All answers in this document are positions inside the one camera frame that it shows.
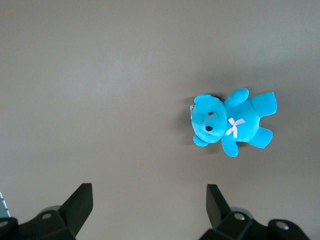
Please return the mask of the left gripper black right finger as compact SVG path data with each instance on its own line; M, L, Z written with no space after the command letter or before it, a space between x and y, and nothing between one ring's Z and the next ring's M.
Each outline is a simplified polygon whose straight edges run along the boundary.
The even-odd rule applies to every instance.
M244 210L230 208L216 184L206 187L206 212L211 223L201 240L308 240L295 223L272 219L262 225Z

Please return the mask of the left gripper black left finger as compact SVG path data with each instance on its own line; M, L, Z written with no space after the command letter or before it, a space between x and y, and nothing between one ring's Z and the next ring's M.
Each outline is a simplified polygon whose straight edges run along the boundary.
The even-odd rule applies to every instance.
M81 184L57 209L39 213L19 224L14 217L0 219L2 240L75 240L93 210L93 187Z

